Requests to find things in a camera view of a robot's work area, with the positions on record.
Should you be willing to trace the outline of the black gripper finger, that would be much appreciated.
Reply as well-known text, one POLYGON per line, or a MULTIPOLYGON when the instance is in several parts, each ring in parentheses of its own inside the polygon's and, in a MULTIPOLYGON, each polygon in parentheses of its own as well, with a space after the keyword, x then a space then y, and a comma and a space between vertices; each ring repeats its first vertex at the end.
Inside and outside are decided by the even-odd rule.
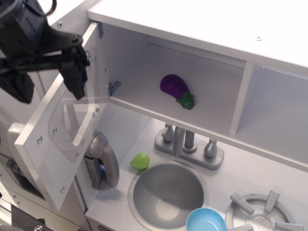
POLYGON ((62 62, 59 72, 64 79, 67 89, 77 100, 85 96, 85 82, 87 81, 86 68, 81 62, 62 62))
POLYGON ((34 94, 34 83, 28 73, 12 72, 0 76, 0 87, 22 103, 30 104, 34 94))

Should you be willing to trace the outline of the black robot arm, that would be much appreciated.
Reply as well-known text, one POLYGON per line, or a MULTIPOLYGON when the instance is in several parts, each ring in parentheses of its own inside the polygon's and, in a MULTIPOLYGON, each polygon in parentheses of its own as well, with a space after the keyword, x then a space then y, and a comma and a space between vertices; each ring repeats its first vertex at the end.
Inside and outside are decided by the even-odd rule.
POLYGON ((30 72, 59 70, 67 89, 79 100, 85 96, 90 62, 82 36, 53 29, 36 0, 0 2, 0 87, 22 103, 31 103, 34 83, 30 72))

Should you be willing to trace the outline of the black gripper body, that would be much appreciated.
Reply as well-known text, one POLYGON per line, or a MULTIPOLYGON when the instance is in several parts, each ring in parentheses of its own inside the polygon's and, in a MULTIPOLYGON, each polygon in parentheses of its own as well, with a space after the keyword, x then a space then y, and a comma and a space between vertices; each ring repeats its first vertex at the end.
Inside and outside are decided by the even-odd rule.
POLYGON ((53 70, 62 62, 90 64, 82 36, 53 29, 39 4, 0 6, 0 75, 53 70))

